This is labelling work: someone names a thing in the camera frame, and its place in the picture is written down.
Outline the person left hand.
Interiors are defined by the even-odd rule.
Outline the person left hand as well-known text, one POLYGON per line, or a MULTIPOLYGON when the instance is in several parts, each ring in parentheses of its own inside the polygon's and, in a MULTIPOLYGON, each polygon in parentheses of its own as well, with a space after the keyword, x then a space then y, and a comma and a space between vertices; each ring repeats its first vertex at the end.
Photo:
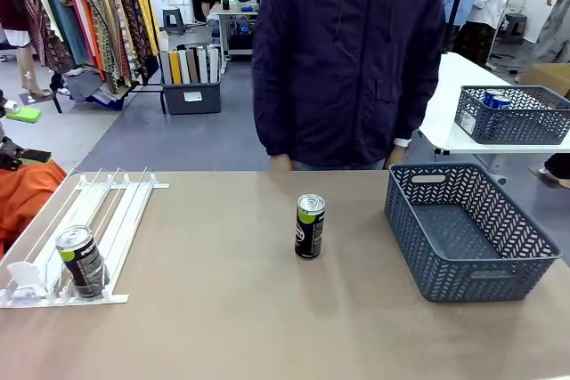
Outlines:
POLYGON ((390 166, 401 164, 405 160, 406 151, 406 147, 395 145, 385 159, 383 168, 387 170, 390 166))

